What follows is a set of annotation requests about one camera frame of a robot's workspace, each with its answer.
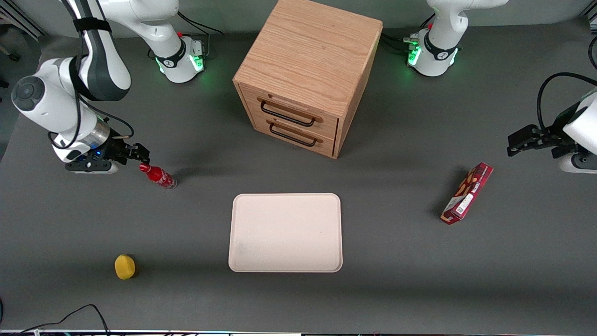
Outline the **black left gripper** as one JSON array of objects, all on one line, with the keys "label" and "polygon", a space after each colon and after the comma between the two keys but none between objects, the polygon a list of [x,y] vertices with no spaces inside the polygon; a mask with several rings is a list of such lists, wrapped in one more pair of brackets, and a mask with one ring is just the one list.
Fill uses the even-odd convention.
[{"label": "black left gripper", "polygon": [[578,153],[578,145],[564,131],[566,123],[553,123],[548,127],[529,124],[507,137],[508,157],[513,157],[520,152],[535,149],[551,148],[552,157],[560,159],[566,154]]}]

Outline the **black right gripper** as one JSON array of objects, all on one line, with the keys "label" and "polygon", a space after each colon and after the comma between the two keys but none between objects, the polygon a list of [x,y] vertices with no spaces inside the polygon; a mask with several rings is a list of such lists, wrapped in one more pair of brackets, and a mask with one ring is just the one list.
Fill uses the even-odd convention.
[{"label": "black right gripper", "polygon": [[130,145],[124,140],[112,136],[100,146],[100,161],[113,161],[126,165],[128,160],[136,160],[149,164],[151,162],[149,155],[150,151],[141,143],[135,143],[130,149]]}]

